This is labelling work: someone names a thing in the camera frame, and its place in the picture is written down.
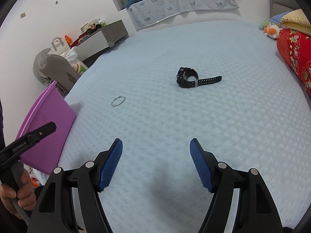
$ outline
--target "light blue blanket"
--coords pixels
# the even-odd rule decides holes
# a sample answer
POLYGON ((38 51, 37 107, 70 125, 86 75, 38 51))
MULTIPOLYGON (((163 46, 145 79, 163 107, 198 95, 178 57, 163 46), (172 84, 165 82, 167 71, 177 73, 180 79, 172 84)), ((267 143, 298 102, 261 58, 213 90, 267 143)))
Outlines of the light blue blanket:
POLYGON ((116 233, 198 232, 212 195, 190 156, 194 137, 234 169, 257 168, 284 226, 295 227, 311 203, 310 108, 275 40, 257 25, 212 21, 138 34, 102 55, 66 101, 77 118, 59 166, 80 167, 123 141, 100 194, 116 233), (181 66, 222 81, 182 89, 181 66), (112 107, 119 95, 125 102, 112 107))
POLYGON ((138 30, 182 12, 237 8, 235 0, 143 0, 131 5, 128 13, 138 30))

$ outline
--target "key ring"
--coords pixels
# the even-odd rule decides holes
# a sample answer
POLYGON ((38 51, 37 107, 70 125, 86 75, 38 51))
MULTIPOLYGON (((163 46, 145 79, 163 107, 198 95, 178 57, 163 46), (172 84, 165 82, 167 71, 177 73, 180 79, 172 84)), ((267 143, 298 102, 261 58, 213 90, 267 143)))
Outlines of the key ring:
POLYGON ((112 101, 111 106, 112 106, 112 107, 119 106, 120 104, 124 103, 124 101, 125 101, 125 97, 124 97, 124 96, 118 96, 117 98, 115 98, 115 99, 112 101), (118 99, 118 98, 123 98, 123 101, 120 102, 120 103, 117 104, 117 105, 114 105, 115 100, 118 99))

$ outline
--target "stuffed toy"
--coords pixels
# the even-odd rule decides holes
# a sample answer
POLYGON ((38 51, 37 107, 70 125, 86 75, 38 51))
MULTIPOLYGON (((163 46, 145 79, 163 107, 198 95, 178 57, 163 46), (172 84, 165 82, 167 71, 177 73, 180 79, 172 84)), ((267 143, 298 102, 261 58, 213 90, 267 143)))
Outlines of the stuffed toy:
POLYGON ((265 36, 269 36, 270 38, 277 39, 279 37, 280 31, 283 28, 279 28, 275 24, 268 24, 265 28, 263 28, 263 33, 265 36))
POLYGON ((269 24, 271 24, 271 22, 269 22, 269 21, 267 21, 267 20, 264 19, 264 20, 260 23, 260 25, 258 26, 258 29, 261 30, 261 31, 263 31, 263 29, 264 29, 267 25, 269 25, 269 24))

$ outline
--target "watch strap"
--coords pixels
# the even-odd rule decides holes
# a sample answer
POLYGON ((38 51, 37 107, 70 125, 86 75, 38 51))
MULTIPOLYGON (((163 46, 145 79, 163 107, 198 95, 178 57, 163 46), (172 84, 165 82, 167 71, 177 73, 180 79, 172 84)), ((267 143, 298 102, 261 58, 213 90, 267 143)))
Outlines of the watch strap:
POLYGON ((198 86, 203 86, 203 85, 209 85, 209 84, 214 84, 217 82, 220 82, 222 79, 221 76, 213 77, 213 78, 208 78, 208 79, 200 79, 200 80, 194 80, 194 81, 186 81, 186 88, 196 88, 198 86))

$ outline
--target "human hand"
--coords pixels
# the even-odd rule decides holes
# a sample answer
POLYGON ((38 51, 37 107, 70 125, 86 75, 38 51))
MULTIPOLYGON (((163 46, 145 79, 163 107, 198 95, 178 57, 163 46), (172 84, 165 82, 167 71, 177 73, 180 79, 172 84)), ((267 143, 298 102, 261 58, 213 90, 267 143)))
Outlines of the human hand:
MULTIPOLYGON (((17 192, 18 205, 28 211, 35 208, 36 196, 32 191, 32 182, 29 177, 29 173, 24 170, 21 175, 21 181, 23 186, 17 192)), ((0 185, 0 198, 6 209, 17 218, 21 219, 21 216, 16 211, 15 207, 12 205, 10 199, 16 198, 16 192, 6 184, 0 185)))

